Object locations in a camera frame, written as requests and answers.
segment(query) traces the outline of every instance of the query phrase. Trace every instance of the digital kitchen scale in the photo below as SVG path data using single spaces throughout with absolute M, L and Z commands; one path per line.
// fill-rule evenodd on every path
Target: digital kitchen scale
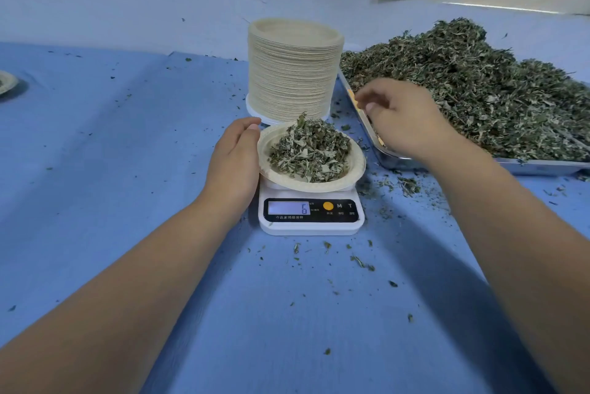
M 273 236 L 349 236 L 365 223 L 354 186 L 327 193 L 287 189 L 260 177 L 258 220 Z

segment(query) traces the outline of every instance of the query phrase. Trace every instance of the forearm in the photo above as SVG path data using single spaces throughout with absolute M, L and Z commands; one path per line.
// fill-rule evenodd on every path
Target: forearm
M 590 392 L 590 243 L 463 138 L 426 164 L 537 360 L 562 392 Z
M 138 391 L 229 229 L 219 218 L 197 199 L 14 338 L 0 392 Z

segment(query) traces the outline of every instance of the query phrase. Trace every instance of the person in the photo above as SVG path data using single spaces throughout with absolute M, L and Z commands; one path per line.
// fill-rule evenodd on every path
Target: person
M 590 392 L 590 242 L 457 133 L 426 89 L 377 79 L 356 99 L 389 148 L 439 181 L 498 301 L 556 388 Z M 139 391 L 254 196 L 259 123 L 234 121 L 193 203 L 0 350 L 0 392 Z

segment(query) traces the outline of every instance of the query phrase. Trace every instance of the person's right arm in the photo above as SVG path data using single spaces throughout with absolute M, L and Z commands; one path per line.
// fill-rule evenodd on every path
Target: person's right arm
M 439 181 L 498 301 L 556 389 L 590 392 L 590 241 L 457 133 L 426 89 L 377 79 L 355 97 L 384 143 Z

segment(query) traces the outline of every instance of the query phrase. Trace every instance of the blue table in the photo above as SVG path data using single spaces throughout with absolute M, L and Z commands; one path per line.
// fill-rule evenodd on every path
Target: blue table
M 24 81 L 0 101 L 3 345 L 194 199 L 215 142 L 247 115 L 248 70 L 182 53 L 12 44 L 0 45 L 0 69 Z M 332 111 L 364 138 L 340 86 Z M 552 392 L 436 181 L 420 174 L 421 192 L 404 197 L 367 158 L 367 222 L 355 236 L 272 237 L 252 203 L 144 393 Z M 392 191 L 380 187 L 386 174 Z M 590 234 L 590 183 L 521 181 Z

